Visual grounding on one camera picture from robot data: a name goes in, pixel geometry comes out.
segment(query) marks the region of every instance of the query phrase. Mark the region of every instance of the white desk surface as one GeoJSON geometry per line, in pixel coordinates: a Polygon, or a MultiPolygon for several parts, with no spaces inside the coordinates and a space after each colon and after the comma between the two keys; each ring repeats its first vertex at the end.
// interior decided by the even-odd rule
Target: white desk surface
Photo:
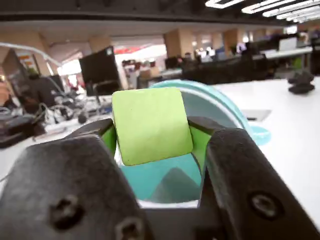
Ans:
{"type": "MultiPolygon", "coordinates": [[[[243,110],[271,110],[262,125],[271,141],[260,149],[320,229],[320,77],[308,95],[293,95],[286,80],[266,80],[215,85],[243,110]]],[[[33,142],[24,140],[0,152],[0,178],[27,146],[68,135],[80,127],[33,142]]]]}
{"type": "Polygon", "coordinates": [[[283,51],[265,51],[265,57],[267,59],[279,59],[289,56],[308,54],[312,52],[311,46],[296,48],[292,50],[283,50],[283,51]]]}

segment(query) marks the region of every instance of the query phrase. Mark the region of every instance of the ceiling light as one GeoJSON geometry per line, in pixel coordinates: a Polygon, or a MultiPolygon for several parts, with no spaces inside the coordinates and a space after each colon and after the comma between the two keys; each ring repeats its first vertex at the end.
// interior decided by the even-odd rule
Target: ceiling light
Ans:
{"type": "Polygon", "coordinates": [[[314,16],[314,17],[312,17],[312,18],[306,18],[306,19],[300,20],[300,21],[298,21],[298,22],[299,22],[299,23],[304,23],[304,22],[311,21],[311,20],[316,20],[316,19],[320,19],[320,15],[314,16]]]}
{"type": "Polygon", "coordinates": [[[231,0],[227,3],[224,3],[224,4],[220,4],[220,3],[217,3],[217,2],[220,2],[221,0],[209,0],[205,3],[205,5],[209,8],[215,8],[215,9],[225,9],[227,7],[230,7],[232,5],[235,5],[235,4],[238,4],[238,3],[241,3],[243,2],[244,0],[231,0]]]}
{"type": "Polygon", "coordinates": [[[308,16],[297,17],[296,20],[298,22],[300,22],[300,21],[315,19],[315,18],[318,18],[318,17],[320,17],[320,12],[315,12],[314,14],[308,15],[308,16]]]}
{"type": "Polygon", "coordinates": [[[280,6],[283,4],[287,4],[287,3],[291,3],[294,1],[297,1],[297,0],[282,0],[282,1],[267,0],[267,1],[263,1],[261,3],[256,3],[251,6],[247,6],[247,7],[243,8],[241,11],[246,14],[254,14],[254,13],[266,10],[266,9],[272,9],[274,7],[277,7],[277,6],[280,6]]]}
{"type": "Polygon", "coordinates": [[[281,8],[273,9],[270,11],[266,11],[262,15],[264,17],[273,17],[276,15],[285,14],[294,10],[304,9],[306,7],[311,7],[318,4],[320,4],[320,0],[307,0],[307,1],[302,1],[295,4],[291,4],[288,6],[284,6],[281,8]]]}
{"type": "Polygon", "coordinates": [[[296,16],[291,16],[291,17],[288,17],[286,20],[287,21],[292,21],[294,19],[300,19],[300,18],[307,17],[307,16],[313,16],[315,14],[319,14],[319,11],[306,12],[306,13],[299,14],[299,15],[296,15],[296,16]]]}
{"type": "Polygon", "coordinates": [[[276,16],[276,18],[277,19],[286,19],[288,17],[293,17],[293,16],[299,15],[301,13],[307,13],[307,12],[310,12],[310,11],[314,11],[316,9],[320,9],[320,6],[312,6],[312,7],[307,7],[307,8],[304,8],[304,9],[296,10],[296,11],[283,13],[283,14],[280,14],[280,15],[276,16]]]}

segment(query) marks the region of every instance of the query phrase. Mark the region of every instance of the green foam block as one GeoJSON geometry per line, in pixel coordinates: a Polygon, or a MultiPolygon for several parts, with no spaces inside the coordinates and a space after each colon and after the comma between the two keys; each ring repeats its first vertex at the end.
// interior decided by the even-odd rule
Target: green foam block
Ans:
{"type": "Polygon", "coordinates": [[[124,165],[188,154],[192,137],[178,88],[117,91],[112,111],[124,165]]]}

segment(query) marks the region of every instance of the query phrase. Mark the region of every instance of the screw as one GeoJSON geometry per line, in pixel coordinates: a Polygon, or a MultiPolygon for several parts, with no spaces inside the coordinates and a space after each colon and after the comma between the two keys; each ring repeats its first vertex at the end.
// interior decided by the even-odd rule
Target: screw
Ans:
{"type": "Polygon", "coordinates": [[[115,227],[116,240],[143,240],[144,226],[138,217],[127,217],[115,227]]]}
{"type": "Polygon", "coordinates": [[[50,222],[61,230],[66,230],[80,221],[84,210],[79,204],[79,200],[74,195],[62,198],[57,204],[49,208],[50,222]]]}
{"type": "Polygon", "coordinates": [[[255,193],[250,199],[253,209],[262,217],[275,219],[282,213],[281,203],[272,195],[255,193]]]}

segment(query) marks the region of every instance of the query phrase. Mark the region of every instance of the black monitor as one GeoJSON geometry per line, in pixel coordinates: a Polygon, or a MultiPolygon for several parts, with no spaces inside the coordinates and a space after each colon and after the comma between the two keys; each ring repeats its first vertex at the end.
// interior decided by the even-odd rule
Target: black monitor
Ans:
{"type": "Polygon", "coordinates": [[[34,114],[39,109],[36,92],[31,85],[27,70],[20,62],[16,52],[10,49],[6,55],[2,69],[6,80],[11,84],[15,96],[27,113],[34,114]]]}
{"type": "Polygon", "coordinates": [[[38,101],[44,103],[47,107],[56,105],[55,97],[60,94],[60,91],[64,92],[64,86],[59,75],[33,79],[31,80],[31,86],[38,101]]]}
{"type": "Polygon", "coordinates": [[[176,56],[168,57],[166,60],[164,60],[164,64],[166,69],[177,69],[180,66],[176,56]]]}
{"type": "Polygon", "coordinates": [[[85,56],[79,62],[88,96],[111,95],[120,90],[120,78],[112,46],[85,56]]]}

